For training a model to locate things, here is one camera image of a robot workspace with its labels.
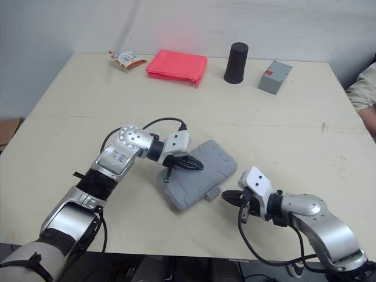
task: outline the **black cylinder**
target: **black cylinder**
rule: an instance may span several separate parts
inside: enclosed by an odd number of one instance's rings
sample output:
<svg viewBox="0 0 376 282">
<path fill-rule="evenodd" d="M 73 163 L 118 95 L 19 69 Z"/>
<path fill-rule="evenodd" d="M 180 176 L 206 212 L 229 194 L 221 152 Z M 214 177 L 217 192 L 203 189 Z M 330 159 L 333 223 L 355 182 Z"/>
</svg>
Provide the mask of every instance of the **black cylinder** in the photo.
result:
<svg viewBox="0 0 376 282">
<path fill-rule="evenodd" d="M 241 42 L 232 44 L 229 61 L 223 79 L 228 83 L 238 84 L 243 81 L 244 68 L 248 54 L 248 45 Z"/>
</svg>

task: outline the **white tabletop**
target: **white tabletop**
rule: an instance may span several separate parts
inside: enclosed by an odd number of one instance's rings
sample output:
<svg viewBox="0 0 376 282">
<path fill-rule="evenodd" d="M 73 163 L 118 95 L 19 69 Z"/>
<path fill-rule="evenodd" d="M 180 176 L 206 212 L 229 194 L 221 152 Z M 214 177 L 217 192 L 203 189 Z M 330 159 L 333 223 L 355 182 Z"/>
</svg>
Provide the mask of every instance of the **white tabletop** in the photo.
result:
<svg viewBox="0 0 376 282">
<path fill-rule="evenodd" d="M 120 70 L 108 54 L 75 53 L 0 157 L 1 242 L 37 239 L 44 218 L 77 184 L 72 173 L 88 170 L 107 132 L 173 116 L 186 121 L 193 147 L 213 139 L 238 162 L 222 191 L 237 189 L 241 173 L 257 166 L 275 189 L 323 198 L 375 260 L 373 140 L 327 63 L 286 62 L 292 71 L 272 95 L 257 89 L 270 62 L 248 60 L 243 83 L 231 85 L 222 79 L 227 60 L 210 58 L 195 88 L 149 79 L 146 64 Z M 164 138 L 177 126 L 150 131 Z M 110 196 L 108 252 L 254 258 L 237 230 L 237 208 L 218 197 L 172 211 L 156 188 L 160 169 L 137 160 Z M 288 228 L 249 217 L 244 229 L 267 259 L 299 256 Z M 102 242 L 100 231 L 90 249 Z"/>
</svg>

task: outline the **folded pink towel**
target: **folded pink towel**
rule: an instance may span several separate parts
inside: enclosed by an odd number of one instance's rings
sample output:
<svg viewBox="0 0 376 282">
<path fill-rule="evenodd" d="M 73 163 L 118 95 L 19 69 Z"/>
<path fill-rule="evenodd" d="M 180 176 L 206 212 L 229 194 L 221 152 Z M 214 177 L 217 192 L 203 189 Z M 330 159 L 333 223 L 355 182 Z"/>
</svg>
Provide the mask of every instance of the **folded pink towel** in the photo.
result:
<svg viewBox="0 0 376 282">
<path fill-rule="evenodd" d="M 161 50 L 146 67 L 150 78 L 189 81 L 200 85 L 207 58 L 205 56 Z"/>
</svg>

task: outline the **wire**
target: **wire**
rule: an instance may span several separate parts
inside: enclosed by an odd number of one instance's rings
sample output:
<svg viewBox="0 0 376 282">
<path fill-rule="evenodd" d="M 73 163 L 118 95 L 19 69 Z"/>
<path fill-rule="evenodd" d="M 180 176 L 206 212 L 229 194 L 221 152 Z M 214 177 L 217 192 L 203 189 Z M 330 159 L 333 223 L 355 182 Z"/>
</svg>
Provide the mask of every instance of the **wire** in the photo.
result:
<svg viewBox="0 0 376 282">
<path fill-rule="evenodd" d="M 301 257 L 302 257 L 302 262 L 304 264 L 304 267 L 309 270 L 310 272 L 315 272 L 315 273 L 329 273 L 329 271 L 325 270 L 325 269 L 317 269 L 317 268 L 312 268 L 308 265 L 308 263 L 306 262 L 306 258 L 304 257 L 304 244 L 303 244 L 303 238 L 301 237 L 301 234 L 299 232 L 299 230 L 297 230 L 294 226 L 291 226 L 291 228 L 296 232 L 296 234 L 298 234 L 298 237 L 299 237 L 299 243 L 300 243 L 300 254 L 301 254 Z"/>
<path fill-rule="evenodd" d="M 302 261 L 302 259 L 305 259 L 305 260 L 308 260 L 308 259 L 313 259 L 314 257 L 317 257 L 317 255 L 315 254 L 311 254 L 309 256 L 305 256 L 305 257 L 298 257 L 298 258 L 295 258 L 294 260 L 289 260 L 289 261 L 282 261 L 282 262 L 279 262 L 279 263 L 276 263 L 276 262 L 273 262 L 273 261 L 268 261 L 268 260 L 265 260 L 263 259 L 259 254 L 256 253 L 256 251 L 252 248 L 251 244 L 249 243 L 246 235 L 244 234 L 244 231 L 243 231 L 243 227 L 241 226 L 241 215 L 243 214 L 243 208 L 244 208 L 244 204 L 241 205 L 241 207 L 239 208 L 239 215 L 238 215 L 238 218 L 237 218 L 237 226 L 239 228 L 239 232 L 240 232 L 240 235 L 241 237 L 243 238 L 245 244 L 247 245 L 248 249 L 251 251 L 251 253 L 258 259 L 260 260 L 262 263 L 264 264 L 267 264 L 269 266 L 287 266 L 289 264 L 293 264 L 293 263 L 298 263 L 299 261 Z"/>
<path fill-rule="evenodd" d="M 186 130 L 187 129 L 187 125 L 185 124 L 185 122 L 183 121 L 183 120 L 181 120 L 181 119 L 178 119 L 178 118 L 176 118 L 176 117 L 164 117 L 164 118 L 160 118 L 160 119 L 156 119 L 156 120 L 153 120 L 152 122 L 149 122 L 147 125 L 145 125 L 142 129 L 147 129 L 149 126 L 151 126 L 151 125 L 153 125 L 153 124 L 155 124 L 155 123 L 157 123 L 157 122 L 161 122 L 161 121 L 163 121 L 163 120 L 175 120 L 175 121 L 177 121 L 177 122 L 180 122 L 182 125 L 180 125 L 180 127 L 179 127 L 179 131 L 180 130 Z M 121 130 L 121 127 L 119 127 L 119 128 L 116 128 L 116 129 L 114 129 L 113 131 L 111 131 L 110 133 L 108 133 L 107 134 L 107 136 L 106 136 L 106 138 L 104 139 L 104 141 L 103 141 L 103 143 L 102 143 L 102 145 L 101 145 L 101 147 L 100 147 L 100 151 L 99 151 L 99 153 L 102 153 L 102 151 L 105 149 L 105 146 L 106 146 L 106 143 L 107 143 L 107 141 L 108 141 L 108 139 L 114 134 L 114 133 L 116 133 L 116 132 L 118 132 L 119 130 Z"/>
<path fill-rule="evenodd" d="M 243 269 L 241 269 L 241 264 L 239 262 L 237 262 L 237 265 L 239 267 L 239 272 L 240 272 L 240 275 L 241 275 L 241 279 L 243 279 L 243 282 L 246 282 L 246 278 L 244 277 Z"/>
<path fill-rule="evenodd" d="M 111 137 L 111 135 L 113 135 L 115 132 L 118 132 L 119 130 L 121 130 L 121 127 L 116 128 L 116 129 L 114 129 L 113 131 L 111 131 L 110 133 L 107 134 L 106 138 L 103 140 L 103 143 L 100 147 L 99 153 L 102 153 L 102 151 L 105 149 L 106 143 L 107 143 L 108 139 Z"/>
<path fill-rule="evenodd" d="M 163 120 L 175 120 L 175 121 L 177 121 L 177 122 L 180 122 L 181 124 L 182 124 L 182 126 L 183 127 L 185 127 L 185 129 L 187 129 L 187 126 L 186 126 L 186 124 L 185 124 L 185 122 L 184 121 L 182 121 L 181 119 L 178 119 L 178 118 L 176 118 L 176 117 L 164 117 L 164 118 L 160 118 L 160 119 L 156 119 L 156 120 L 153 120 L 152 122 L 149 122 L 147 125 L 145 125 L 142 129 L 147 129 L 149 126 L 151 126 L 151 125 L 153 125 L 153 124 L 155 124 L 155 123 L 157 123 L 157 122 L 161 122 L 161 121 L 163 121 Z"/>
<path fill-rule="evenodd" d="M 105 253 L 106 252 L 106 246 L 107 246 L 107 239 L 108 239 L 108 231 L 107 231 L 107 224 L 106 224 L 106 221 L 105 221 L 105 218 L 103 216 L 103 210 L 101 210 L 99 213 L 99 220 L 100 222 L 103 224 L 103 231 L 105 233 L 105 239 L 103 241 L 103 247 L 102 247 L 102 253 Z M 94 273 L 97 272 L 97 270 L 99 269 L 99 265 L 100 263 L 98 263 L 96 265 L 96 267 L 94 267 L 92 269 L 92 271 L 90 271 L 83 279 L 82 281 L 85 282 L 87 281 Z"/>
<path fill-rule="evenodd" d="M 275 281 L 275 279 L 271 278 L 270 276 L 265 275 L 265 274 L 261 274 L 261 273 L 251 274 L 251 275 L 245 276 L 244 279 L 247 279 L 247 278 L 250 278 L 250 277 L 254 277 L 254 276 L 263 276 L 263 277 L 265 277 L 266 279 L 268 279 L 269 281 Z"/>
<path fill-rule="evenodd" d="M 251 275 L 244 277 L 244 273 L 243 273 L 243 269 L 241 268 L 241 264 L 238 262 L 237 265 L 239 266 L 239 272 L 240 272 L 241 278 L 243 279 L 243 282 L 246 282 L 247 278 L 253 277 L 253 276 L 263 276 L 263 277 L 267 278 L 269 281 L 277 281 L 276 279 L 273 279 L 273 278 L 269 277 L 268 275 L 261 274 L 261 273 L 251 274 Z"/>
<path fill-rule="evenodd" d="M 103 210 L 99 213 L 99 218 L 100 218 L 100 221 L 103 224 L 103 231 L 105 232 L 105 239 L 103 241 L 103 247 L 102 247 L 102 252 L 105 253 L 106 247 L 107 247 L 108 231 L 107 231 L 107 224 L 106 224 L 105 218 L 103 216 Z"/>
</svg>

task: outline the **person's arm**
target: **person's arm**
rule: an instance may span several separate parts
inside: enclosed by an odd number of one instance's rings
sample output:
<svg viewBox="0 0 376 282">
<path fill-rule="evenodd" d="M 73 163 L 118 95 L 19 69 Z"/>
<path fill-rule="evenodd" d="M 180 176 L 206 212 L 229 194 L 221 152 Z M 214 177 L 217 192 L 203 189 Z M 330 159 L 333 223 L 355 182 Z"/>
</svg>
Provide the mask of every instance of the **person's arm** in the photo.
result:
<svg viewBox="0 0 376 282">
<path fill-rule="evenodd" d="M 376 137 L 376 112 L 371 107 L 360 110 L 358 112 L 363 120 L 365 127 L 368 129 L 372 137 Z"/>
</svg>

